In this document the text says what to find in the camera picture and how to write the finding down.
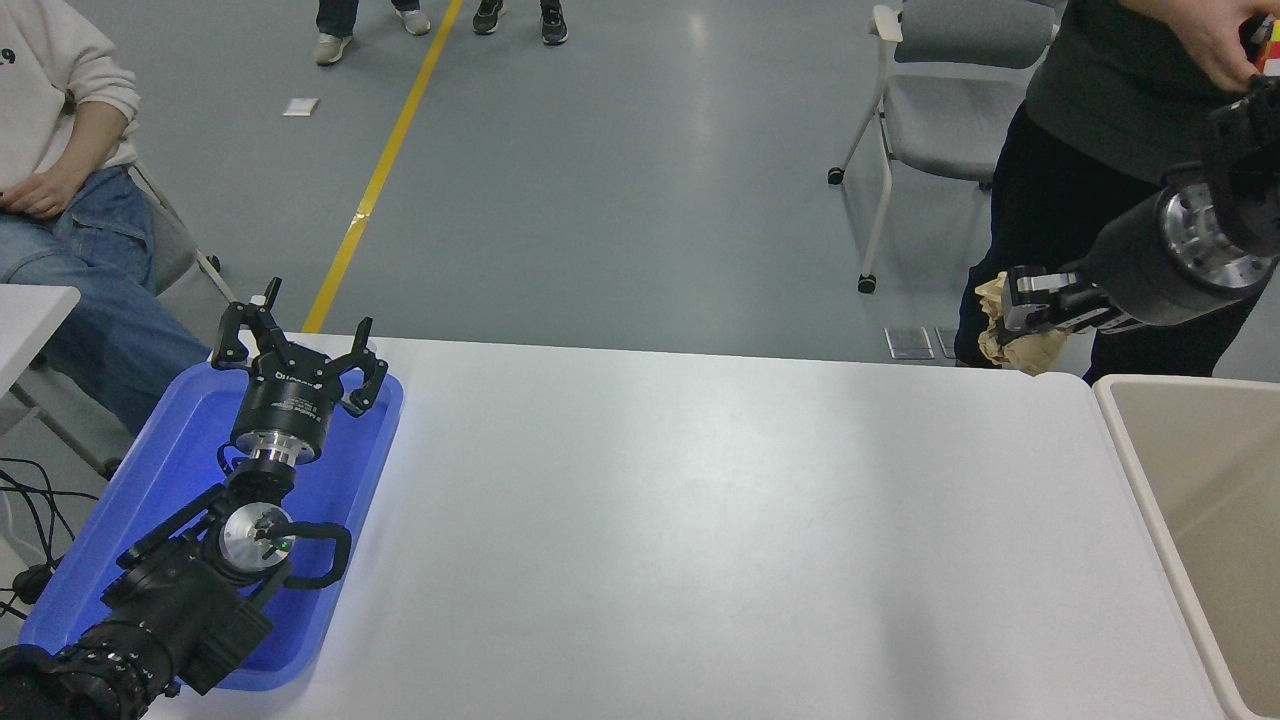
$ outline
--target yellow floor line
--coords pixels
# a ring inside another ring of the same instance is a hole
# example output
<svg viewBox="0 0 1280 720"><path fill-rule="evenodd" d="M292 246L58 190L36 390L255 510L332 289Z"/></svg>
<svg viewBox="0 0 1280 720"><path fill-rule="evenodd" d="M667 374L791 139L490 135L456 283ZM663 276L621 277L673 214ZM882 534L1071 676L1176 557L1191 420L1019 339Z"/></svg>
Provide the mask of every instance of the yellow floor line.
<svg viewBox="0 0 1280 720"><path fill-rule="evenodd" d="M369 218L374 214L374 205L378 204L378 196L383 193L383 184L387 182L387 176L392 172L392 165L396 164L396 156L399 155L404 135L408 132L408 126L413 122L417 106L422 101L422 94L426 92L426 83L431 79L435 63L440 59L440 53L444 51L444 41L448 40L449 31L453 29L453 20L458 17L461 8L462 0L451 0L449 9L444 13L440 27L436 28L435 40L431 41L431 47L426 51L426 58L417 72L417 78L413 79L413 87L410 90L408 97L404 99L404 106L401 108L396 127L392 128L392 135L387 138L387 146L383 147L383 155L378 160L378 167L374 168L374 174L369 178L369 184L365 187L365 195L360 199L360 205L356 208L356 215L351 219L351 225L347 228L347 234L342 238L342 245L338 246L338 254L334 255L333 264L329 265L329 273L325 274L320 292L316 293L315 302L311 304L311 311L307 313L307 319L302 323L302 332L305 333L320 332L320 327L329 315L333 299L338 295L338 286L342 284L342 279L347 274L347 266L351 265L351 259L356 255L360 238L365 234L365 225L369 224Z"/></svg>

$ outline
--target white sweater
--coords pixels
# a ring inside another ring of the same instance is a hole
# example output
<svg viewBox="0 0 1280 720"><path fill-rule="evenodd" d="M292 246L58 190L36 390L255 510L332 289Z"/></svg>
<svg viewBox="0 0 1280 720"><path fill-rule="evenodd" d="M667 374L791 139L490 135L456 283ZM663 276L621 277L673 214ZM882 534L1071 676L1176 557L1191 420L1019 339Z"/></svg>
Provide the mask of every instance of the white sweater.
<svg viewBox="0 0 1280 720"><path fill-rule="evenodd" d="M106 102L133 132L138 92L115 45L63 0L0 0L0 191L49 169L72 136L68 102ZM122 140L102 168L137 159Z"/></svg>

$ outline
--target beige bin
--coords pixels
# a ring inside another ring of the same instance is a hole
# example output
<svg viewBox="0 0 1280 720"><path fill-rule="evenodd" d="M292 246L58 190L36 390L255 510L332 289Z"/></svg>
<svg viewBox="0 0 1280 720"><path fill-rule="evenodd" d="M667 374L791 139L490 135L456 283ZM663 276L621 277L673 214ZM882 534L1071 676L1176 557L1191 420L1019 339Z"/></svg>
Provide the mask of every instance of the beige bin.
<svg viewBox="0 0 1280 720"><path fill-rule="evenodd" d="M1093 389L1224 710L1280 719L1280 384Z"/></svg>

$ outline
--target robotic arm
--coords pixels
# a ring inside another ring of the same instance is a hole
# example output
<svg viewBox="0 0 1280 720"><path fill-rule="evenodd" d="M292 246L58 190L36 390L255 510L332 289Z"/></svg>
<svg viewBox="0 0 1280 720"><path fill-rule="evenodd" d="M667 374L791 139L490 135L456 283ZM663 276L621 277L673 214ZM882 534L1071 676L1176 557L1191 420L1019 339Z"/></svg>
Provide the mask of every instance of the robotic arm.
<svg viewBox="0 0 1280 720"><path fill-rule="evenodd" d="M334 405L353 416L372 406L387 363L367 347L365 318L351 352L330 359L289 342L270 309L234 302L223 314L211 364L250 374L225 447L246 457L124 552L124 573L102 593L111 612L50 656L35 646L0 652L0 719L136 719L182 679L205 694L271 632L262 607L280 588L319 589L347 569L351 533L334 523L296 521L280 506L294 466L320 456ZM259 355L239 341L248 328ZM364 373L346 393L340 375ZM288 555L298 539L329 539L333 561L317 578L297 577Z"/></svg>
<svg viewBox="0 0 1280 720"><path fill-rule="evenodd" d="M1215 110L1202 163L1116 218L1057 273L1011 268L1001 345L1060 328L1116 333L1176 325L1262 292L1280 258L1280 79Z"/></svg>

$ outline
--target shoe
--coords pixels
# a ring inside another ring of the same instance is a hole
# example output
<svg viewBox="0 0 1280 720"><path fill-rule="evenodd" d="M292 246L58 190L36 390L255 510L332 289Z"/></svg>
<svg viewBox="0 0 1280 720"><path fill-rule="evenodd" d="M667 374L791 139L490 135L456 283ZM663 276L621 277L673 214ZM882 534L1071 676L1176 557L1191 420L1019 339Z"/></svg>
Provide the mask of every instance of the shoe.
<svg viewBox="0 0 1280 720"><path fill-rule="evenodd" d="M559 8L543 8L543 42L563 45L566 40L568 40L568 26L564 24L564 13Z"/></svg>
<svg viewBox="0 0 1280 720"><path fill-rule="evenodd" d="M338 37L320 33L320 42L316 42L315 59L317 65L332 65L342 59L342 51L351 42L351 36Z"/></svg>
<svg viewBox="0 0 1280 720"><path fill-rule="evenodd" d="M431 20L422 10L396 10L396 14L401 17L410 35L426 35L431 31Z"/></svg>
<svg viewBox="0 0 1280 720"><path fill-rule="evenodd" d="M506 13L507 6L502 0L480 0L476 17L471 18L471 29L476 31L476 35L492 35L498 29L498 15Z"/></svg>

